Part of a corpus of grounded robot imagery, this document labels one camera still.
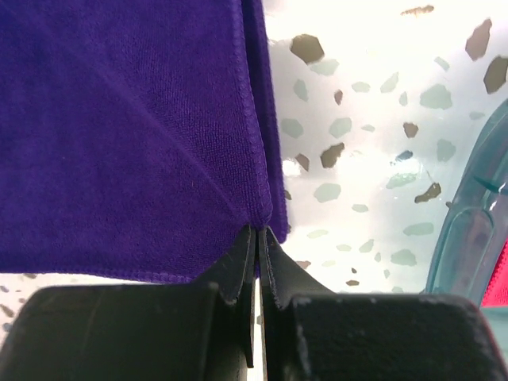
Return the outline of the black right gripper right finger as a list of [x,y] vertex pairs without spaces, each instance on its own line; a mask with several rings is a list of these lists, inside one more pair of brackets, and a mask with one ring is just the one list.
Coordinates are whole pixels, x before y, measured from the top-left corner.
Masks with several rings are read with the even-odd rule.
[[450,294],[339,294],[257,235],[268,380],[504,380],[487,319]]

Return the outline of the purple towel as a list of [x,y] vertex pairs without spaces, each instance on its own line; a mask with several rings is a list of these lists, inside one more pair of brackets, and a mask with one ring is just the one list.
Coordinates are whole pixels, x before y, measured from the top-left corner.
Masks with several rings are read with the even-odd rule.
[[259,1],[1,4],[1,269],[181,283],[287,238]]

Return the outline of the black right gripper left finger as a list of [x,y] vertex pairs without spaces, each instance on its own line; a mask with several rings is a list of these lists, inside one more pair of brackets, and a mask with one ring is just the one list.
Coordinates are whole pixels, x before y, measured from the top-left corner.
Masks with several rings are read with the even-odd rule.
[[253,365],[255,233],[187,284],[49,287],[1,350],[4,380],[244,380]]

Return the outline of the pink towel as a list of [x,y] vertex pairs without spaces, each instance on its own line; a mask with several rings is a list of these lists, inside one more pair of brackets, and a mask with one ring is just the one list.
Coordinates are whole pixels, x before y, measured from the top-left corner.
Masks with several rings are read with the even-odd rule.
[[505,242],[482,300],[482,307],[507,306],[508,248]]

